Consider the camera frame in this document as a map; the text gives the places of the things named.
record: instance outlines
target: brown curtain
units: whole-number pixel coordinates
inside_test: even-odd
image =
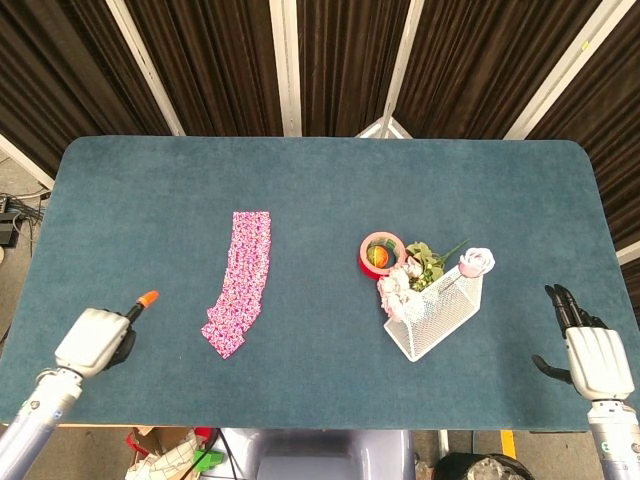
[[[640,3],[529,138],[575,140],[591,157],[616,249],[640,241]]]
[[[105,2],[0,3],[0,132],[51,175],[79,136],[170,134]]]
[[[409,0],[298,0],[302,133],[357,135],[382,116]]]
[[[622,266],[622,275],[633,304],[638,326],[640,326],[640,258]]]
[[[282,135],[265,0],[128,0],[188,135]]]
[[[504,137],[599,3],[425,2],[394,117],[415,137]]]

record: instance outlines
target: red tape roll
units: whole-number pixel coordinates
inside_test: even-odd
[[[407,259],[407,252],[402,241],[393,233],[375,232],[368,235],[360,244],[360,252],[358,256],[358,265],[362,272],[373,280],[389,275],[391,268],[378,268],[367,259],[367,250],[373,246],[383,246],[393,252],[396,257],[396,263],[393,265],[403,264]]]

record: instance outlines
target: white wire mesh basket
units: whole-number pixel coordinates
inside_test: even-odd
[[[420,292],[421,312],[407,309],[402,321],[387,320],[385,330],[410,361],[422,358],[480,309],[482,277],[464,277],[456,266]]]

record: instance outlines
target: robotic hand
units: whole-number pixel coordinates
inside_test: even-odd
[[[136,339],[131,328],[158,297],[152,291],[126,315],[87,308],[55,351],[58,368],[36,377],[36,389],[0,437],[0,479],[24,477],[55,427],[82,393],[82,380],[124,362]]]
[[[623,403],[634,385],[620,335],[580,308],[562,285],[545,290],[565,339],[569,370],[551,367],[539,355],[533,363],[591,400],[589,426],[605,478],[640,480],[640,428],[635,410]]]

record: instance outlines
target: teal felt tablecloth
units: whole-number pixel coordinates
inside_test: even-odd
[[[271,269],[263,312],[225,361],[200,327],[243,210],[271,212]],[[468,238],[496,258],[479,313],[416,363],[382,328],[356,263],[377,230],[439,252]],[[640,378],[596,182],[571,142],[82,138],[65,153],[0,360],[0,420],[84,308],[125,311],[157,289],[129,360],[87,380],[68,421],[586,429],[589,404],[530,359],[567,365],[543,289],[554,282],[621,333]]]

